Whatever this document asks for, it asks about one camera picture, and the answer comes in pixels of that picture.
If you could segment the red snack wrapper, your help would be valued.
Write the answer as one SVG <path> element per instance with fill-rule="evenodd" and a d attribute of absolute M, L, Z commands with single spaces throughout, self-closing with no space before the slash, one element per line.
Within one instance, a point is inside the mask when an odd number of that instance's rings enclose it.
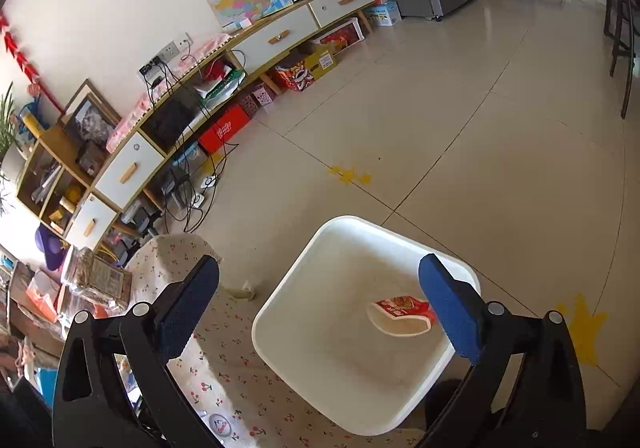
<path fill-rule="evenodd" d="M 379 331 L 394 338 L 415 338 L 437 324 L 431 304 L 411 295 L 370 303 L 367 316 Z"/>

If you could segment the white plastic trash bin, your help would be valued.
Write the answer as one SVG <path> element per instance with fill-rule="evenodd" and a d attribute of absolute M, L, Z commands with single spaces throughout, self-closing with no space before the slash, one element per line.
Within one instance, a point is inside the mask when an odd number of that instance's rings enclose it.
<path fill-rule="evenodd" d="M 357 436 L 378 436 L 413 412 L 454 356 L 442 327 L 414 338 L 376 328 L 369 305 L 424 298 L 420 260 L 432 248 L 356 216 L 322 225 L 252 327 L 254 350 L 305 402 Z"/>

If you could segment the cherry print tablecloth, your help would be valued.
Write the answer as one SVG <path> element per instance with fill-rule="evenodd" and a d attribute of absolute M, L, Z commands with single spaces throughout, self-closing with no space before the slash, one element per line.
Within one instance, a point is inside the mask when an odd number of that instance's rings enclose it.
<path fill-rule="evenodd" d="M 171 375 L 226 447 L 413 447 L 424 424 L 356 436 L 306 404 L 254 351 L 250 329 L 272 286 L 220 277 L 220 286 Z"/>

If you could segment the open wooden shelf unit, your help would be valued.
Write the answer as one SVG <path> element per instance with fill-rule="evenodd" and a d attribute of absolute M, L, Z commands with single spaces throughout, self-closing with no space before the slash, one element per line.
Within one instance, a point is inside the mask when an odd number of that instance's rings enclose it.
<path fill-rule="evenodd" d="M 17 182 L 17 200 L 65 240 L 93 179 L 76 163 L 80 147 L 55 124 L 37 139 Z"/>

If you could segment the long wooden TV cabinet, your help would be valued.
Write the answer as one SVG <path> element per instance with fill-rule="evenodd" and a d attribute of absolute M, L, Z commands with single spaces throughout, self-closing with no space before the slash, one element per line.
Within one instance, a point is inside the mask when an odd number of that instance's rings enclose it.
<path fill-rule="evenodd" d="M 141 116 L 116 134 L 115 143 L 70 220 L 65 239 L 96 249 L 134 199 L 170 158 L 244 87 L 300 44 L 351 15 L 361 17 L 374 0 L 300 0 L 222 44 L 206 46 L 186 70 L 164 68 Z"/>

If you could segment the framed picture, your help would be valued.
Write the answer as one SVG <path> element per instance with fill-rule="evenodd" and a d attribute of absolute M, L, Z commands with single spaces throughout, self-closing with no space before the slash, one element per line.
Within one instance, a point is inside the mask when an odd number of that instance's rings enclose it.
<path fill-rule="evenodd" d="M 96 86 L 85 80 L 73 94 L 58 122 L 76 145 L 93 142 L 105 150 L 120 116 Z"/>

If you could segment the red gift box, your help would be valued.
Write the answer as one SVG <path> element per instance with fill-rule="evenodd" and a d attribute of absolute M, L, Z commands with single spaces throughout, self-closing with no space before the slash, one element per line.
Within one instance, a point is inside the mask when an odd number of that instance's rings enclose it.
<path fill-rule="evenodd" d="M 198 138 L 201 148 L 214 154 L 223 145 L 230 145 L 231 138 L 250 122 L 250 117 L 239 104 L 232 104 L 218 119 L 211 122 Z"/>

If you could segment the dark wooden chair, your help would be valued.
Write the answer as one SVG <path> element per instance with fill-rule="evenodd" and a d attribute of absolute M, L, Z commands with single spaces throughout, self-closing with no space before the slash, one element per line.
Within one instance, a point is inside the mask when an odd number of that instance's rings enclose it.
<path fill-rule="evenodd" d="M 625 90 L 620 117 L 626 119 L 631 100 L 634 66 L 639 59 L 639 0 L 605 0 L 603 33 L 612 40 L 608 74 L 615 75 L 618 62 L 627 59 Z"/>

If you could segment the red yellow snack carton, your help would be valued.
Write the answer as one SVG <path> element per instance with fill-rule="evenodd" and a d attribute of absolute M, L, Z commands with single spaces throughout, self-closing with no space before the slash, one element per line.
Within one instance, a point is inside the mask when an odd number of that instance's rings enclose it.
<path fill-rule="evenodd" d="M 328 46 L 316 47 L 312 52 L 293 49 L 271 70 L 278 85 L 292 92 L 303 92 L 336 67 L 336 60 Z"/>

